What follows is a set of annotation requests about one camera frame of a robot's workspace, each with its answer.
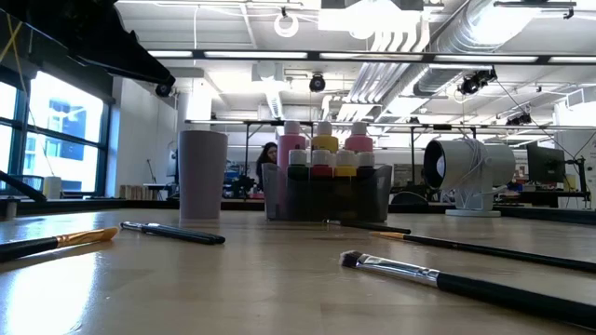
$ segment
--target metal ferrule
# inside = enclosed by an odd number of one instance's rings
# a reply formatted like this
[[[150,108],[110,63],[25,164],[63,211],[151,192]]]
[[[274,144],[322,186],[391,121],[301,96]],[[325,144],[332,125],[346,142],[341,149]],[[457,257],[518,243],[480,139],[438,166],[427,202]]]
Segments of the metal ferrule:
[[[120,222],[120,227],[122,227],[122,229],[136,230],[139,232],[141,231],[141,228],[143,226],[144,226],[143,223],[130,222],[130,221]]]
[[[438,270],[428,269],[399,261],[363,254],[358,258],[356,267],[373,271],[382,275],[390,275],[401,279],[412,280],[421,284],[437,287]]]

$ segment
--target desk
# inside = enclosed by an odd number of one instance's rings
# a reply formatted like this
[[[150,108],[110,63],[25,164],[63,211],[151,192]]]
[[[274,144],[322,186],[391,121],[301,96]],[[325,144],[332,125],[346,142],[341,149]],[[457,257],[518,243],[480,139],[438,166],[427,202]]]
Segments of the desk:
[[[109,227],[177,224],[178,211],[119,209],[0,222],[0,240]],[[595,260],[593,227],[511,218],[391,214],[418,235]],[[191,225],[227,238],[203,246],[123,231],[112,243],[0,264],[0,333],[589,334],[470,299],[340,267],[350,249],[596,304],[593,275],[369,237],[320,223],[225,211]]]

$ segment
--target white bottle cap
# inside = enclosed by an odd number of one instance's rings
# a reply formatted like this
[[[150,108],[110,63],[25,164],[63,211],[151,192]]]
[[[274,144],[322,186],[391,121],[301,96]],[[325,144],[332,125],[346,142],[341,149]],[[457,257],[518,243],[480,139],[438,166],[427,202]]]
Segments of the white bottle cap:
[[[356,163],[356,155],[351,150],[340,150],[335,155],[338,167],[353,167]]]
[[[373,153],[359,153],[358,166],[374,168],[374,154]]]
[[[290,150],[290,165],[306,165],[306,150]]]
[[[300,134],[300,122],[286,121],[286,123],[283,125],[283,133],[284,133],[284,135],[288,135],[288,134],[298,135],[298,134]]]
[[[330,154],[329,150],[313,150],[313,166],[328,166]]]
[[[366,135],[366,122],[354,122],[352,125],[352,135]]]
[[[331,122],[319,122],[317,126],[317,135],[331,135],[333,133],[333,126]]]

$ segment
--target paint bottle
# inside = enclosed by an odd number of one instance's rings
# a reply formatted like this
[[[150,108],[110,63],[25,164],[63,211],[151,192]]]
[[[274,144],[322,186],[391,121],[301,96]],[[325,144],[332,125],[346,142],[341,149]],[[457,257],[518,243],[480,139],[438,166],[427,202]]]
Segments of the paint bottle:
[[[332,136],[333,128],[330,122],[318,123],[317,136],[313,138],[313,150],[329,150],[335,154],[339,149],[339,141]]]
[[[358,169],[356,170],[356,178],[359,181],[367,180],[374,175],[374,153],[359,153],[358,154]]]
[[[288,165],[287,206],[290,220],[305,221],[310,218],[310,192],[306,150],[290,150]]]
[[[356,177],[356,155],[351,150],[340,150],[335,156],[335,178]]]
[[[374,177],[374,154],[359,153],[356,181],[352,183],[352,190],[357,198],[357,212],[359,221],[370,221],[378,217],[377,182]]]
[[[314,150],[310,178],[313,180],[327,180],[333,178],[333,168],[329,166],[329,150]]]
[[[340,150],[336,155],[337,166],[333,173],[333,217],[336,220],[353,221],[357,218],[357,199],[352,183],[356,183],[356,155]]]
[[[290,150],[306,149],[306,138],[300,135],[298,121],[286,121],[283,126],[284,134],[279,136],[278,166],[282,171],[288,170]]]
[[[330,219],[332,213],[333,168],[329,166],[329,151],[314,150],[310,168],[311,215],[313,221]]]
[[[355,122],[352,125],[352,134],[345,140],[345,148],[354,153],[372,153],[373,139],[366,136],[365,122]]]

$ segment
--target yellow paint bottle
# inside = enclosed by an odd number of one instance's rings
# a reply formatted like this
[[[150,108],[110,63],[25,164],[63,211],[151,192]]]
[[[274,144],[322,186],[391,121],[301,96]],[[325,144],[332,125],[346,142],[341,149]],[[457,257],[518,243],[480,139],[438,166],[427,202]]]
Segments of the yellow paint bottle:
[[[339,149],[339,141],[332,136],[332,124],[324,121],[317,126],[317,136],[312,140],[313,150],[329,150],[330,153],[335,154]]]

